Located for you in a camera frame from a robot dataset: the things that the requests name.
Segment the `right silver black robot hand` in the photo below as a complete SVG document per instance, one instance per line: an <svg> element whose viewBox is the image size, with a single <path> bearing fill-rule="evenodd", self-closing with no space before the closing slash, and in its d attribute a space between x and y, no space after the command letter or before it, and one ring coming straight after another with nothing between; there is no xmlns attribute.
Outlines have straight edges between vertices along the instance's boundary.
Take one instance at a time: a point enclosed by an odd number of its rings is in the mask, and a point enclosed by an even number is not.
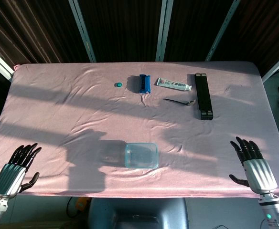
<svg viewBox="0 0 279 229"><path fill-rule="evenodd" d="M239 185L249 187L259 195L273 192L278 185L269 163L264 159L257 144L238 136L236 140L237 142L231 141L230 144L236 151L246 179L239 179L232 174L229 175L230 179Z"/></svg>

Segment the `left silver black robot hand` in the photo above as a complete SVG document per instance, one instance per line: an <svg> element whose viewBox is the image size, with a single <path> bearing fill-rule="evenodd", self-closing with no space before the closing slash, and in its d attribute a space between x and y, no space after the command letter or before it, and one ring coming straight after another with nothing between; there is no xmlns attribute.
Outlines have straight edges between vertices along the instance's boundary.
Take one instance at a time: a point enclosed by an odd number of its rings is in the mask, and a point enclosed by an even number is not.
<svg viewBox="0 0 279 229"><path fill-rule="evenodd" d="M41 149L37 143L34 143L26 146L21 145L13 152L8 163L0 171L1 199L12 199L36 183L40 176L39 172L36 172L29 182L23 183L23 180Z"/></svg>

